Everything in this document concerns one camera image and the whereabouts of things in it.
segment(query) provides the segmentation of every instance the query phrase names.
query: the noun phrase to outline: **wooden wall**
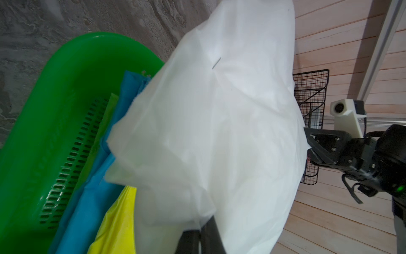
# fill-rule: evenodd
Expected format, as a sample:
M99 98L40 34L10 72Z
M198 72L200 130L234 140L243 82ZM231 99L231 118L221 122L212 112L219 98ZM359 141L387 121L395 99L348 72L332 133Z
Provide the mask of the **wooden wall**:
M294 73L330 70L325 115L330 115L331 102L353 98L357 93L389 3L294 0ZM406 118L406 13L366 101L366 110L372 117ZM391 196L379 193L368 198L356 191L364 204L357 204L350 196L341 173L320 169L316 185L300 184L272 254L395 254Z

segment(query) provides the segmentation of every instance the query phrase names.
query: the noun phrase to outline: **wire rack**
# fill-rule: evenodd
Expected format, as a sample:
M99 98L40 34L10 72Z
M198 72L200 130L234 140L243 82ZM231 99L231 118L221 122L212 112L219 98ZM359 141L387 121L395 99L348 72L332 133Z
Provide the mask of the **wire rack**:
M323 128L329 73L328 69L322 69L293 75L295 98L307 128ZM318 173L319 167L311 164L309 158L307 158L304 174L300 182L307 185L315 185Z

